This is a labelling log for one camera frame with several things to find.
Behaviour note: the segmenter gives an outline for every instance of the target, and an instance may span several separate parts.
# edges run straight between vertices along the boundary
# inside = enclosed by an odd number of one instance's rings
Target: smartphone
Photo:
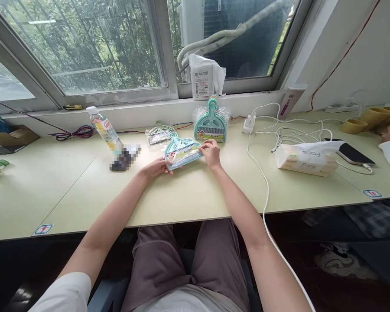
[[[12,146],[6,146],[6,147],[0,146],[0,155],[13,154],[13,153],[21,150],[25,146],[26,145],[12,145]]]
[[[343,141],[341,139],[332,139],[332,141]],[[376,163],[372,161],[370,158],[366,157],[362,153],[358,152],[355,148],[353,148],[348,143],[344,143],[337,151],[337,154],[344,158],[346,161],[353,165],[363,165],[367,164],[370,166],[374,166]]]

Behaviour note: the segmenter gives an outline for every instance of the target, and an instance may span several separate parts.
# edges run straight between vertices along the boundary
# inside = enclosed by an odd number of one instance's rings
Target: broom and dustpan set
[[[194,121],[194,137],[197,140],[214,139],[224,143],[227,138],[228,122],[225,120],[225,113],[218,107],[218,95],[213,94],[208,101],[208,109],[201,109],[199,117]],[[200,143],[194,139],[179,138],[172,126],[162,125],[156,122],[156,127],[146,132],[149,145],[158,144],[172,140],[166,147],[164,157],[173,162],[168,166],[169,170],[186,165],[203,154],[198,148]]]

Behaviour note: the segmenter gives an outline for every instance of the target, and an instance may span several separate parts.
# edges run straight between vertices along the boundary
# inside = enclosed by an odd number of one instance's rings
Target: brown pants
[[[185,272],[172,230],[170,224],[139,228],[133,248],[131,280],[121,311],[132,311],[157,296],[191,283],[220,293],[243,312],[249,312],[247,283],[233,221],[202,222],[191,275]]]

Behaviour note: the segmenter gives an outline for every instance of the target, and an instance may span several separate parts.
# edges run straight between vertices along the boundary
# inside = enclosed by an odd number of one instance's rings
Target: tissue
[[[274,152],[277,167],[280,169],[328,176],[338,168],[331,156],[337,152],[344,141],[280,144]]]
[[[216,61],[191,54],[189,57],[191,68],[192,98],[195,101],[207,100],[211,95],[222,94],[227,69],[220,67]]]

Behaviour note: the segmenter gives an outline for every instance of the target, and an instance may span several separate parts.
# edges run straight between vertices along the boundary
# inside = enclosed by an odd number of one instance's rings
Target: white shirt sleeve
[[[29,312],[86,312],[91,279],[83,272],[66,274],[45,291]]]

